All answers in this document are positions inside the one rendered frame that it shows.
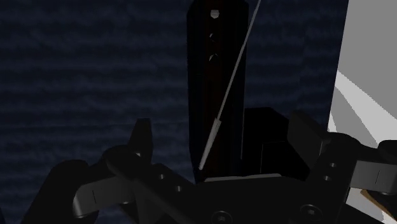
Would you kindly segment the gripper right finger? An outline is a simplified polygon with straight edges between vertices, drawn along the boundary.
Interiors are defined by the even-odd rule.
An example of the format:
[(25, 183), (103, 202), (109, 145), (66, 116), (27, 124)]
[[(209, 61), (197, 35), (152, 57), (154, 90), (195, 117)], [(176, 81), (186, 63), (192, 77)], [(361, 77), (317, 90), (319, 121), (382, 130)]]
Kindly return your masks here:
[(327, 132), (302, 111), (291, 114), (287, 138), (310, 168), (288, 224), (381, 224), (346, 203), (351, 188), (368, 190), (397, 217), (397, 158), (386, 150)]

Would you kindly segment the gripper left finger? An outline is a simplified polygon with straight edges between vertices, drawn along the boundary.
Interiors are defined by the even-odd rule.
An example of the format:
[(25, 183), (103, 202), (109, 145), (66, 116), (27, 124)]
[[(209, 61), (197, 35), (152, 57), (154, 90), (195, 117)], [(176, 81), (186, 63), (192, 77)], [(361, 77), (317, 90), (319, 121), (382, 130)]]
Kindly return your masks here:
[(153, 164), (151, 122), (138, 119), (129, 142), (107, 149), (94, 165), (67, 160), (48, 173), (20, 224), (95, 224), (117, 205), (137, 224), (199, 224), (196, 186)]

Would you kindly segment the long black remote control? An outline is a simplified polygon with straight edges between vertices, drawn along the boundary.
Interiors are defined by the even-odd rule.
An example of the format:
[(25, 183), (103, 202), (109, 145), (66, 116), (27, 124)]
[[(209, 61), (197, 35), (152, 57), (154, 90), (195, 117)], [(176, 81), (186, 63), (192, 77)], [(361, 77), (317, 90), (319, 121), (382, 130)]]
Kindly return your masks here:
[(249, 5), (245, 0), (194, 0), (186, 16), (189, 150), (197, 183), (240, 174), (245, 50), (202, 170), (199, 163), (248, 26)]

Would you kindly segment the thin white stick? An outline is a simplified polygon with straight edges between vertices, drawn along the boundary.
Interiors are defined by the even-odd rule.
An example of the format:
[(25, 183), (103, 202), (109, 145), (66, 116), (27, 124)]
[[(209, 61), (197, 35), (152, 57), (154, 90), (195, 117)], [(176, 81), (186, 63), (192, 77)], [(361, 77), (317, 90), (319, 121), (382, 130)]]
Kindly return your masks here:
[(231, 77), (230, 77), (230, 81), (228, 82), (228, 86), (227, 86), (227, 88), (226, 88), (226, 90), (225, 90), (225, 94), (224, 94), (224, 97), (223, 97), (221, 106), (220, 106), (220, 108), (219, 108), (218, 115), (217, 115), (217, 117), (214, 119), (214, 122), (213, 122), (213, 124), (212, 124), (211, 131), (210, 131), (210, 133), (209, 133), (209, 137), (208, 137), (208, 139), (207, 139), (207, 142), (206, 142), (206, 145), (205, 145), (205, 148), (204, 148), (204, 152), (203, 152), (203, 154), (202, 154), (202, 158), (201, 158), (200, 163), (199, 163), (199, 167), (198, 167), (199, 170), (202, 170), (202, 169), (204, 168), (205, 163), (206, 163), (206, 161), (207, 161), (207, 158), (208, 158), (208, 156), (209, 156), (209, 154), (210, 154), (211, 148), (212, 148), (212, 146), (213, 146), (213, 143), (214, 143), (214, 141), (215, 141), (215, 139), (216, 139), (217, 133), (218, 133), (218, 131), (219, 131), (219, 128), (220, 128), (220, 126), (221, 126), (221, 120), (220, 120), (220, 118), (221, 118), (223, 109), (224, 109), (224, 107), (225, 107), (226, 100), (227, 100), (227, 98), (228, 98), (230, 89), (231, 89), (231, 87), (232, 87), (232, 83), (233, 83), (233, 81), (234, 81), (236, 72), (237, 72), (237, 70), (238, 70), (238, 67), (239, 67), (239, 64), (240, 64), (240, 60), (241, 60), (241, 58), (242, 58), (242, 54), (244, 53), (244, 50), (245, 50), (245, 48), (246, 48), (247, 40), (248, 40), (249, 35), (250, 35), (250, 33), (251, 33), (251, 29), (252, 29), (252, 26), (253, 26), (253, 24), (254, 24), (254, 21), (255, 21), (255, 18), (256, 18), (258, 9), (259, 9), (259, 7), (260, 7), (260, 4), (261, 4), (261, 0), (258, 0), (258, 2), (257, 2), (257, 4), (256, 4), (256, 7), (255, 7), (255, 9), (254, 9), (254, 11), (253, 11), (253, 15), (252, 15), (252, 17), (251, 17), (249, 26), (248, 26), (248, 28), (247, 28), (246, 36), (245, 36), (245, 38), (244, 38), (243, 44), (242, 44), (242, 46), (241, 46), (241, 48), (240, 48), (238, 57), (237, 57), (237, 59), (236, 59), (236, 62), (235, 62), (235, 65), (234, 65), (234, 69), (233, 69), (233, 72), (232, 72)]

